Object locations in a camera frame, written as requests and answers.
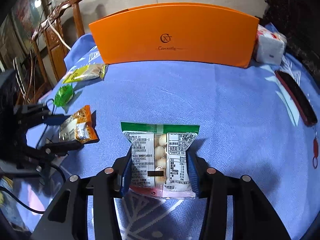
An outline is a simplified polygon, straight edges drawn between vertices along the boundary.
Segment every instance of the carved wooden chair back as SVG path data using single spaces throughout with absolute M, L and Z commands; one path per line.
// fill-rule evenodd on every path
M 84 26 L 83 26 L 81 14 L 80 14 L 80 9 L 79 9 L 79 2 L 81 1 L 82 0 L 65 0 L 64 2 L 60 3 L 49 15 L 49 20 L 52 23 L 52 26 L 58 31 L 58 33 L 62 38 L 63 38 L 63 33 L 62 33 L 60 18 L 64 14 L 66 9 L 70 7 L 72 7 L 72 10 L 73 10 L 73 17 L 74 17 L 78 38 L 80 38 L 82 35 L 85 34 Z M 35 32 L 31 37 L 31 43 L 36 52 L 36 58 L 39 63 L 41 75 L 44 78 L 44 83 L 40 86 L 40 88 L 36 92 L 35 100 L 34 100 L 35 102 L 37 102 L 37 100 L 41 97 L 41 95 L 45 90 L 47 90 L 48 88 L 51 88 L 47 73 L 44 68 L 43 60 L 40 56 L 38 44 L 37 44 L 38 36 L 41 33 L 44 34 L 50 62 L 51 62 L 53 72 L 57 81 L 59 81 L 66 74 L 66 71 L 67 71 L 66 65 L 63 60 L 68 53 L 67 48 L 62 44 L 58 36 L 50 28 L 48 24 L 48 19 L 46 19 L 39 25 L 38 28 L 36 28 Z M 34 76 L 34 71 L 31 71 L 30 81 L 34 78 L 33 76 Z M 30 86 L 28 86 L 26 95 L 28 96 L 29 93 L 30 93 Z

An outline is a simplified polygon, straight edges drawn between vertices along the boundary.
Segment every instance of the metal screw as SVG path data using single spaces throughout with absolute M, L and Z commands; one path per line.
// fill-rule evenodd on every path
M 75 182 L 75 181 L 78 180 L 78 176 L 77 176 L 77 175 L 72 175 L 72 176 L 70 176 L 69 180 L 70 180 L 71 182 Z
M 209 174 L 215 174 L 216 171 L 217 170 L 215 168 L 207 168 L 207 173 L 209 173 Z
M 251 180 L 251 177 L 248 176 L 248 175 L 243 175 L 242 176 L 242 179 L 245 181 L 245 182 L 249 182 Z
M 111 173 L 113 173 L 113 171 L 114 171 L 113 168 L 109 167 L 109 168 L 105 168 L 104 173 L 111 174 Z

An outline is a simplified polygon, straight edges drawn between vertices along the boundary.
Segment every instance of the yellow snack packet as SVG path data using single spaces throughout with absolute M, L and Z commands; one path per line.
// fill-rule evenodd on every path
M 72 73 L 66 76 L 62 84 L 90 80 L 100 77 L 104 78 L 106 74 L 106 64 L 91 64 L 75 69 Z

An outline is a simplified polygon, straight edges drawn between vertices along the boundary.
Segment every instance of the white tissue box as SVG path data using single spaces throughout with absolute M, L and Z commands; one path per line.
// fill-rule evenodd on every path
M 280 65 L 287 40 L 281 33 L 272 33 L 258 25 L 253 58 L 260 63 Z

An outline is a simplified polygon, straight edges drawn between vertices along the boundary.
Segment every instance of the table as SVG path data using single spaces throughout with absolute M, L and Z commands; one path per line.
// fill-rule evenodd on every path
M 320 116 L 319 89 L 303 66 L 287 54 L 301 89 Z M 102 63 L 96 47 L 75 68 Z M 124 156 L 130 143 L 120 122 L 199 124 L 190 150 L 225 175 L 252 176 L 267 196 L 293 240 L 300 239 L 320 210 L 320 170 L 312 167 L 315 131 L 304 125 L 288 93 L 277 81 L 278 66 L 250 63 L 248 69 L 178 61 L 114 64 L 104 81 L 74 84 L 76 100 L 67 114 L 86 104 L 96 111 L 100 141 L 63 161 L 66 175 L 93 176 Z M 53 97 L 61 81 L 53 89 Z M 58 108 L 56 113 L 65 113 Z M 43 126 L 30 129 L 35 146 Z M 35 195 L 46 207 L 59 188 Z M 22 183 L 20 198 L 27 186 Z M 129 193 L 115 200 L 123 239 L 198 239 L 205 199 L 157 200 Z M 18 207 L 30 230 L 39 215 Z M 88 202 L 88 234 L 94 239 L 92 198 Z M 227 238 L 232 236 L 232 201 L 228 199 Z

